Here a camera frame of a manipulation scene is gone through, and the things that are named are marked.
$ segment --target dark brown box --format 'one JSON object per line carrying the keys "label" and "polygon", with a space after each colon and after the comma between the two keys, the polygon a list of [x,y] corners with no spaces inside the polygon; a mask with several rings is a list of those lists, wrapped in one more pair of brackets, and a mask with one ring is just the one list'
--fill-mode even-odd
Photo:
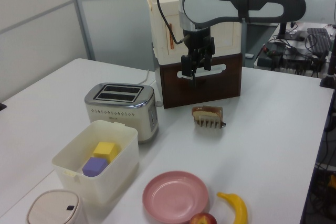
{"label": "dark brown box", "polygon": [[240,96],[242,62],[242,54],[212,58],[212,66],[225,64],[226,69],[218,74],[197,77],[196,87],[193,87],[188,79],[177,77],[177,72],[182,70],[181,63],[159,65],[154,55],[156,83],[164,108]]}

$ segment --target white container lid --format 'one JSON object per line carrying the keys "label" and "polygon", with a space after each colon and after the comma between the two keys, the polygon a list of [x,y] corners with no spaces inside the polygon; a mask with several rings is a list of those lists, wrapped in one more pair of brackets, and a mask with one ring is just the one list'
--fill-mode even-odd
{"label": "white container lid", "polygon": [[47,191],[32,204],[27,224],[65,224],[74,223],[75,212],[79,207],[75,193],[64,190]]}

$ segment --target white wall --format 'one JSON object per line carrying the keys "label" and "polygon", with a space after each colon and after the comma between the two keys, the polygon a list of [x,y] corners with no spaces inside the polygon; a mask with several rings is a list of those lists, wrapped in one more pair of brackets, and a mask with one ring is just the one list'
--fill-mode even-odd
{"label": "white wall", "polygon": [[154,70],[146,0],[78,0],[97,61]]}
{"label": "white wall", "polygon": [[87,58],[74,0],[0,0],[0,102]]}

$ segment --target purple sponge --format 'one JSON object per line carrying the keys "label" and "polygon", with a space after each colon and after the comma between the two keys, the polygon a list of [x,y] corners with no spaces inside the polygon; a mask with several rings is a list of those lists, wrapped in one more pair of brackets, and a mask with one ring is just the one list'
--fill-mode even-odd
{"label": "purple sponge", "polygon": [[91,157],[83,167],[83,173],[88,177],[99,175],[108,166],[105,158]]}

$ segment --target keyboard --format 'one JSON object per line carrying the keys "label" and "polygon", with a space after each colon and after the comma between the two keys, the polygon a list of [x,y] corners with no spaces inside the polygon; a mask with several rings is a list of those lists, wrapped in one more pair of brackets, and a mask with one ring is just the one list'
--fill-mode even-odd
{"label": "keyboard", "polygon": [[325,28],[308,28],[308,40],[311,46],[311,51],[317,57],[325,57],[328,55],[331,39]]}

